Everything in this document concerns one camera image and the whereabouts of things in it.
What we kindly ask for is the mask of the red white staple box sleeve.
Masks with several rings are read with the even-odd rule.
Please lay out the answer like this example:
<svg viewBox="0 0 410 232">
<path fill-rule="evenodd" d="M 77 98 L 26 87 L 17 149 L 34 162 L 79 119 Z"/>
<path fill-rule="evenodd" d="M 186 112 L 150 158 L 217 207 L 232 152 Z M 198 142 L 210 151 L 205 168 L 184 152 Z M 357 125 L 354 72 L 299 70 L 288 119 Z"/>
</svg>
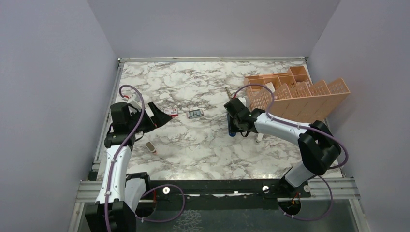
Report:
<svg viewBox="0 0 410 232">
<path fill-rule="evenodd" d="M 178 116 L 178 110 L 177 108 L 165 108 L 164 112 L 172 117 Z"/>
</svg>

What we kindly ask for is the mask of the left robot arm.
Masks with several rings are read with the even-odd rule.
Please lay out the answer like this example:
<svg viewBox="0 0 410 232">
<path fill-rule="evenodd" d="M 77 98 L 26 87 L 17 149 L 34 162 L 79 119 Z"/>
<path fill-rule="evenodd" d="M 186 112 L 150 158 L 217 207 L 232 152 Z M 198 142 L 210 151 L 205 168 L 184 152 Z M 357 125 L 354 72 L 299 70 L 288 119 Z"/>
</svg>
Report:
<svg viewBox="0 0 410 232">
<path fill-rule="evenodd" d="M 140 199 L 152 192 L 146 172 L 127 175 L 128 163 L 137 133 L 146 134 L 172 120 L 153 102 L 148 106 L 153 113 L 135 110 L 126 102 L 110 107 L 112 123 L 104 140 L 106 170 L 102 187 L 93 205 L 85 210 L 85 218 L 92 232 L 134 232 Z"/>
</svg>

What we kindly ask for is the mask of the blue stapler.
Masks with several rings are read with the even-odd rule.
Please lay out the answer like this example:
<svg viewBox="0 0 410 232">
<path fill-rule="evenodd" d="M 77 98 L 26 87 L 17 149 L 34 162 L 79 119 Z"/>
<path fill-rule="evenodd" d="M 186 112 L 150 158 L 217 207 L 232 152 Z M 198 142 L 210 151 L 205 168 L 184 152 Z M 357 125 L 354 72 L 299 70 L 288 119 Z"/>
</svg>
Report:
<svg viewBox="0 0 410 232">
<path fill-rule="evenodd" d="M 228 135 L 231 137 L 235 137 L 236 131 L 235 131 L 234 124 L 232 122 L 232 118 L 230 117 L 228 113 L 226 115 L 227 115 L 227 123 L 228 123 Z"/>
</svg>

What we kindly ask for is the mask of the staple box tray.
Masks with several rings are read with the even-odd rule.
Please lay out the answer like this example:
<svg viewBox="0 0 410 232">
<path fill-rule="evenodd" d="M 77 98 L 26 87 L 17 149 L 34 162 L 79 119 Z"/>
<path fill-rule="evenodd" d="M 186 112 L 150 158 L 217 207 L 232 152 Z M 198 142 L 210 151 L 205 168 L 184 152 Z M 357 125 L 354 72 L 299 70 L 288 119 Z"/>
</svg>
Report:
<svg viewBox="0 0 410 232">
<path fill-rule="evenodd" d="M 194 119 L 194 118 L 199 118 L 199 117 L 203 117 L 204 113 L 202 111 L 202 109 L 195 109 L 195 110 L 189 110 L 187 112 L 187 118 L 188 119 Z"/>
</svg>

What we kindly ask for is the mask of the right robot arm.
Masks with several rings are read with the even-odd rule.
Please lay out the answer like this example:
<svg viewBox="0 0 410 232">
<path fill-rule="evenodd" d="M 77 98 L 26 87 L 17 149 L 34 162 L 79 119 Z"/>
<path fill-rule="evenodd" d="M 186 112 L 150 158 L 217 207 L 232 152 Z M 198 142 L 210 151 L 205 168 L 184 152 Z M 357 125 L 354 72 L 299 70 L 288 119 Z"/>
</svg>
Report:
<svg viewBox="0 0 410 232">
<path fill-rule="evenodd" d="M 307 180 L 323 175 L 341 154 L 341 146 L 321 121 L 298 123 L 270 116 L 266 111 L 250 111 L 239 99 L 229 100 L 224 108 L 241 132 L 262 133 L 278 137 L 299 147 L 301 161 L 280 180 L 279 191 L 292 196 Z"/>
</svg>

